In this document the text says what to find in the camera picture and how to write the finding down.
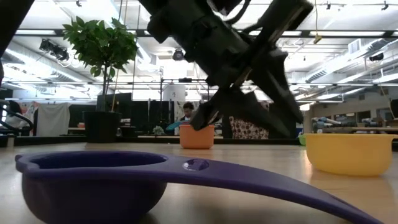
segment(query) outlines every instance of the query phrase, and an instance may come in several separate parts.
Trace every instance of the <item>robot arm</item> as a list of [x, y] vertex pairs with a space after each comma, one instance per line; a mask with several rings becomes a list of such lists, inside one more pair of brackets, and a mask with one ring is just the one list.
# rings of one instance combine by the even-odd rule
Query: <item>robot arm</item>
[[[162, 43], [173, 37], [186, 51], [185, 59], [196, 62], [208, 75], [206, 82], [218, 86], [212, 99], [202, 104], [191, 125], [199, 130], [220, 117], [234, 116], [257, 126], [291, 136], [283, 117], [302, 123], [302, 114], [285, 78], [284, 60], [288, 53], [276, 47], [286, 30], [295, 29], [311, 12], [306, 0], [274, 0], [258, 22], [242, 32], [231, 27], [243, 15], [243, 9], [229, 21], [213, 11], [230, 13], [238, 0], [139, 0], [152, 15], [148, 32]], [[254, 38], [250, 31], [261, 29]], [[244, 94], [240, 86], [251, 80], [273, 101], [278, 115], [270, 114], [254, 93]]]

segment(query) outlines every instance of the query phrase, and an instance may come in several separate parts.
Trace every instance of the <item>orange bowl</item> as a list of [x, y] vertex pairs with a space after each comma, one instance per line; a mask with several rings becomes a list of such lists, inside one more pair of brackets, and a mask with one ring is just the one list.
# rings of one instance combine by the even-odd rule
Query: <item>orange bowl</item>
[[190, 124], [180, 125], [180, 145], [184, 149], [210, 149], [214, 145], [214, 125], [195, 131]]

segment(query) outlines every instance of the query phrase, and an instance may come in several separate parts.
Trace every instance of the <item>white curtain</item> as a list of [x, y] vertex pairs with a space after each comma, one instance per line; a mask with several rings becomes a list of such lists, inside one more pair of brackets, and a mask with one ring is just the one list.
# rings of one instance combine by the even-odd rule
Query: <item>white curtain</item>
[[38, 137], [57, 137], [68, 134], [69, 103], [55, 105], [38, 104], [37, 133]]

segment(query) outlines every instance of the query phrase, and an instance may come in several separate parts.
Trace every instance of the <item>green leaves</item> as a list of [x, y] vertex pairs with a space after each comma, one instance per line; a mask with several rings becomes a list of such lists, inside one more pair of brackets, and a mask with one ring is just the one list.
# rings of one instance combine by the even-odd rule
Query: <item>green leaves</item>
[[108, 68], [107, 76], [110, 78], [115, 76], [116, 69], [127, 73], [123, 66], [135, 60], [137, 45], [134, 34], [115, 18], [112, 18], [112, 25], [107, 28], [105, 21], [85, 22], [80, 17], [63, 25], [63, 38], [73, 45], [78, 60], [85, 67], [91, 66], [90, 73], [94, 77], [100, 76], [104, 68]]

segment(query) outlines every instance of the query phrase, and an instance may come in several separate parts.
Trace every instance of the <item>purple measuring cup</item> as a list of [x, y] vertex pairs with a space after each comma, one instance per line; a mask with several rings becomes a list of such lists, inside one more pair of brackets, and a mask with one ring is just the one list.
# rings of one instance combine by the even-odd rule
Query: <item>purple measuring cup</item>
[[168, 182], [279, 198], [352, 223], [382, 223], [311, 185], [228, 162], [134, 151], [26, 154], [16, 162], [27, 206], [48, 224], [132, 224], [156, 205]]

